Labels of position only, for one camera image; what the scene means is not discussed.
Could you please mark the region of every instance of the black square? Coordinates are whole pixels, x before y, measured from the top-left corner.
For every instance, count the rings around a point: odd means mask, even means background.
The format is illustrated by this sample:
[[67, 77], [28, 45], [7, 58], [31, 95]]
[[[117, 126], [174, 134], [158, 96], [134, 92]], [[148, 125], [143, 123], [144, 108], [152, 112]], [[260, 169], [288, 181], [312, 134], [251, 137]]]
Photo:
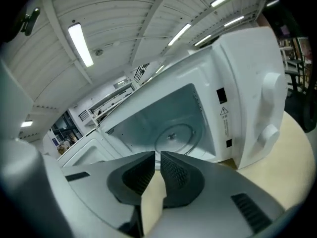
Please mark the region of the black square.
[[227, 148], [232, 146], [232, 139], [227, 140]]
[[218, 89], [217, 95], [218, 95], [220, 104], [227, 102], [227, 96], [226, 96], [226, 92], [224, 91], [224, 88]]

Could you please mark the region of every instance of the black chair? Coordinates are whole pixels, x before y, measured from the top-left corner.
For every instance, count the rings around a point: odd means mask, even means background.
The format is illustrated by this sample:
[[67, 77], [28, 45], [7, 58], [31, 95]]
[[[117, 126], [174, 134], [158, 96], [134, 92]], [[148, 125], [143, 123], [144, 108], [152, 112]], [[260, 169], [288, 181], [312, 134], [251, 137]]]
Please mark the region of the black chair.
[[317, 123], [317, 99], [315, 97], [315, 85], [317, 81], [317, 70], [313, 70], [308, 88], [305, 92], [297, 89], [296, 77], [299, 73], [285, 71], [292, 79], [293, 91], [285, 102], [285, 111], [295, 119], [304, 132], [310, 132], [316, 127]]

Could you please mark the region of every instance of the white ceiling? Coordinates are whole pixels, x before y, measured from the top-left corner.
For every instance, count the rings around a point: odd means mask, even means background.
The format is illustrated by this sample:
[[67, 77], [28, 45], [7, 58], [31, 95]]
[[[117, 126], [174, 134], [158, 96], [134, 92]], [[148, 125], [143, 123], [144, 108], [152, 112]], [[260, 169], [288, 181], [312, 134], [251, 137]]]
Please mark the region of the white ceiling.
[[[1, 56], [34, 101], [20, 137], [43, 136], [74, 102], [124, 71], [173, 54], [208, 34], [219, 35], [224, 23], [245, 15], [255, 20], [264, 0], [230, 0], [216, 9], [214, 0], [32, 0], [28, 12], [41, 8], [32, 35], [19, 33], [3, 45]], [[68, 34], [80, 22], [94, 65], [86, 68]], [[190, 23], [192, 27], [173, 45], [169, 41]], [[115, 47], [112, 44], [120, 41]], [[97, 57], [94, 51], [103, 49]]]

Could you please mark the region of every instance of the light wood tabletop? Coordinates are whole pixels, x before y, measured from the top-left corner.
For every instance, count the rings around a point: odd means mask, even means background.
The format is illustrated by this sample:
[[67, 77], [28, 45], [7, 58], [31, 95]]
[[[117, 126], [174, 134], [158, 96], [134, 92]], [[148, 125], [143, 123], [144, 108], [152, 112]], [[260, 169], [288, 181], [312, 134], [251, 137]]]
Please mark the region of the light wood tabletop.
[[[235, 168], [233, 160], [220, 163]], [[280, 137], [268, 156], [237, 170], [274, 197], [285, 209], [305, 200], [316, 173], [312, 147], [295, 120], [284, 112]], [[141, 212], [147, 234], [162, 214], [166, 197], [164, 180], [155, 172], [142, 195]]]

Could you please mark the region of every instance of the textured gripper pad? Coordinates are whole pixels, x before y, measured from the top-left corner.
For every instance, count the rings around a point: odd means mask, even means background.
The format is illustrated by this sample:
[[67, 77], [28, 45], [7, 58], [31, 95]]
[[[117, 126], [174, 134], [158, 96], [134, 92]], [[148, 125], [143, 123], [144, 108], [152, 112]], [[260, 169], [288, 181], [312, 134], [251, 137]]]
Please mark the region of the textured gripper pad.
[[163, 201], [164, 208], [190, 204], [205, 186], [204, 176], [196, 167], [176, 159], [169, 152], [161, 152], [160, 171], [167, 195]]
[[155, 152], [148, 152], [139, 159], [112, 171], [107, 185], [112, 194], [124, 204], [140, 206], [141, 195], [155, 172]]

